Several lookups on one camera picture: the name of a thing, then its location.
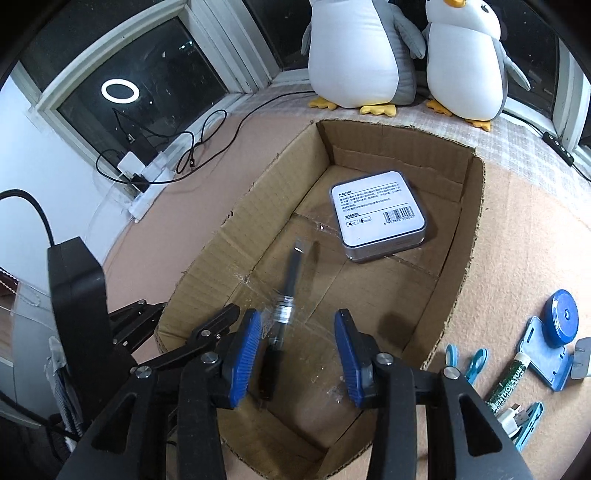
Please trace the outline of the black gel pen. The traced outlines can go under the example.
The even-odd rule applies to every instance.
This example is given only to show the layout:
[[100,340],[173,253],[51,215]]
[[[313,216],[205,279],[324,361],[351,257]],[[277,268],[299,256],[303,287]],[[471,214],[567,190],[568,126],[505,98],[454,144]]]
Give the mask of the black gel pen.
[[274,391],[276,391],[280,363],[281,359],[283,359],[284,338],[294,314],[297,281],[298,277],[300,277],[304,253],[304,242],[301,239],[295,240],[294,247],[290,250],[290,256],[288,256],[283,288],[281,288],[279,299],[277,299],[276,305],[273,307],[273,323],[267,335],[266,349],[264,349],[263,361],[260,364],[257,388],[259,388],[259,399],[262,402],[273,400]]

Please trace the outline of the blue clothespin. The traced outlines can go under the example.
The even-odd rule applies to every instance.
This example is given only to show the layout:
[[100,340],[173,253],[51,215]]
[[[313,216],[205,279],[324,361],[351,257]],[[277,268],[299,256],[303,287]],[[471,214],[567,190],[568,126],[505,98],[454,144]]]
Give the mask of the blue clothespin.
[[535,402],[515,416],[518,427],[513,443],[519,452],[527,446],[545,412],[543,402]]
[[449,367],[460,369],[467,381],[474,385],[488,363],[489,351],[479,348],[475,353],[464,358],[455,344],[448,344],[445,350],[445,364]]

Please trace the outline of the brown cardboard box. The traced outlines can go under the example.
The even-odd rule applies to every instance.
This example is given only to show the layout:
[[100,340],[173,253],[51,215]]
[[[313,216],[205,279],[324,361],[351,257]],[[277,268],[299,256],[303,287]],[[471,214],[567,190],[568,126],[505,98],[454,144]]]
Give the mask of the brown cardboard box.
[[[410,251],[356,263],[346,257],[329,199],[332,186],[399,171],[425,212],[425,242]],[[266,479],[320,479],[370,443],[375,417],[346,395],[335,347],[335,312],[346,308],[380,346],[402,354],[445,287],[466,263],[477,209],[468,181],[481,182],[474,149],[426,132],[329,120],[308,126],[273,160],[232,209],[179,280],[157,329],[164,351],[228,303],[263,318],[304,242],[293,322],[287,329],[276,395],[259,403],[256,386],[238,408],[218,415],[223,443]]]

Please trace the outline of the silver tin box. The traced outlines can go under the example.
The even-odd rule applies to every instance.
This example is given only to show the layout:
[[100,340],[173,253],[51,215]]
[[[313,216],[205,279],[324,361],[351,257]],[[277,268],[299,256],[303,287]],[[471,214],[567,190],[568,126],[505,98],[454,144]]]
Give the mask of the silver tin box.
[[329,197],[346,257],[353,262],[413,249],[426,238],[427,217],[399,171],[336,184]]

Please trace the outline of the green white tube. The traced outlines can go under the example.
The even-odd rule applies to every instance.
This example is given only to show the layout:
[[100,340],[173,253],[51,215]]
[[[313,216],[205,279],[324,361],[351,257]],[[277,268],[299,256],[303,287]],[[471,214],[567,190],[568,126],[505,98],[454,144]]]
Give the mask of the green white tube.
[[501,411],[516,390],[530,364],[530,356],[523,352],[518,352],[508,364],[485,400],[495,415]]

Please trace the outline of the white charger brick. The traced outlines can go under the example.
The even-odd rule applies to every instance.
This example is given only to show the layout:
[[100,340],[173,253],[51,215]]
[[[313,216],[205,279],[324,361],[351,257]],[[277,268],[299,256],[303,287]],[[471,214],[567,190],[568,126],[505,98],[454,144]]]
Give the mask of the white charger brick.
[[146,165],[132,151],[126,152],[117,164],[117,169],[129,179],[140,176],[145,167]]

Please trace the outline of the white power strip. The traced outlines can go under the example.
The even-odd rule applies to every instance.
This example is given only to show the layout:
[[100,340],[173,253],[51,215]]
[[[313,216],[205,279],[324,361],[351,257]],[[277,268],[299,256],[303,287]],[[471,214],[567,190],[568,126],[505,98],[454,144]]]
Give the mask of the white power strip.
[[164,153],[158,153],[146,165],[140,176],[134,176],[132,179],[129,179],[124,175],[124,179],[128,180],[139,191],[128,208],[128,212],[135,223],[143,219],[157,197],[171,183],[174,177],[175,174],[169,165],[169,159]]

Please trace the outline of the white usb plug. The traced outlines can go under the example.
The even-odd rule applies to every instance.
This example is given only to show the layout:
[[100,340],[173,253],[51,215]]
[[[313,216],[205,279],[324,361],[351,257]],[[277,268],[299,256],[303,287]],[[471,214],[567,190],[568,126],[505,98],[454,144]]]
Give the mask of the white usb plug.
[[527,411],[519,404],[514,404],[497,415],[497,420],[502,425],[505,433],[515,438],[521,430],[521,426],[527,420]]

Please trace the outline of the blue plastic card holder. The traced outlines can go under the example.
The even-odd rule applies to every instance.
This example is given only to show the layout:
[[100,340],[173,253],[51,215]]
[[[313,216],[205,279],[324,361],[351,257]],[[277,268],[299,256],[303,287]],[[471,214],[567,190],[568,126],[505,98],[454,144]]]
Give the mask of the blue plastic card holder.
[[573,355],[565,346],[551,347],[544,336],[543,322],[536,316],[531,317],[517,351],[530,358],[530,367],[541,377],[554,392],[562,391],[570,376]]

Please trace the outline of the round blue tape measure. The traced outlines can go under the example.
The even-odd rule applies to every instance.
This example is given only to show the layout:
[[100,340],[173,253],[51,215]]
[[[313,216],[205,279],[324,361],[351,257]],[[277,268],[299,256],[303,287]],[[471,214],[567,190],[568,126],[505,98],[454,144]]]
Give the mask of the round blue tape measure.
[[558,348],[572,342],[579,328],[578,307],[574,297],[565,289],[559,289],[545,302],[542,323],[547,343]]

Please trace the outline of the white power adapter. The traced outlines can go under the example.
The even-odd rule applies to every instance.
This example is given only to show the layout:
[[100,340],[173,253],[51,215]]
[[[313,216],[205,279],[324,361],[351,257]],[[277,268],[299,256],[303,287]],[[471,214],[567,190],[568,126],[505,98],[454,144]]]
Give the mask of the white power adapter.
[[591,366],[591,338],[581,338],[576,342],[573,352],[573,363],[571,369],[571,378],[573,380],[583,380],[590,376]]

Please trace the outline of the left plush penguin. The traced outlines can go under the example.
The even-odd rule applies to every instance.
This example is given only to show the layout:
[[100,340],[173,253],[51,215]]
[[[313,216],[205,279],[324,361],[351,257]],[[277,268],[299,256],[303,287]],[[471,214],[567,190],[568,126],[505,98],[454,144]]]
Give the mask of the left plush penguin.
[[311,1],[301,39],[308,78],[317,97],[308,106],[397,115],[415,102],[414,60],[426,56],[418,27],[389,1]]

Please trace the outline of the plush penguin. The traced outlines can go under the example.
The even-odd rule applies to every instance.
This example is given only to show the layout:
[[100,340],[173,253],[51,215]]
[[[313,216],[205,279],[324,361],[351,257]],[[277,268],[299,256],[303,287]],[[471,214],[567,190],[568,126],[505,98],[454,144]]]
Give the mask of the plush penguin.
[[491,131],[504,110],[508,80],[531,89],[529,79],[501,43],[497,14],[484,1],[433,0],[425,3],[425,10],[426,78],[431,94],[426,106]]
[[301,39],[308,78],[317,97],[308,106],[397,115],[415,102],[414,60],[426,56],[418,27],[389,1],[311,1]]

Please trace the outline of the right plush penguin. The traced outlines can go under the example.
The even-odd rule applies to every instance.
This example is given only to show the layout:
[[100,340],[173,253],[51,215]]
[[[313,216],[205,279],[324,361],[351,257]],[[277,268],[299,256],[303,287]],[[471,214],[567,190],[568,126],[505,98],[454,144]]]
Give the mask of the right plush penguin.
[[504,110],[508,80],[531,89],[529,79],[501,43],[497,14],[484,1],[433,0],[425,3],[425,10],[426,78],[431,94],[426,106],[491,131]]

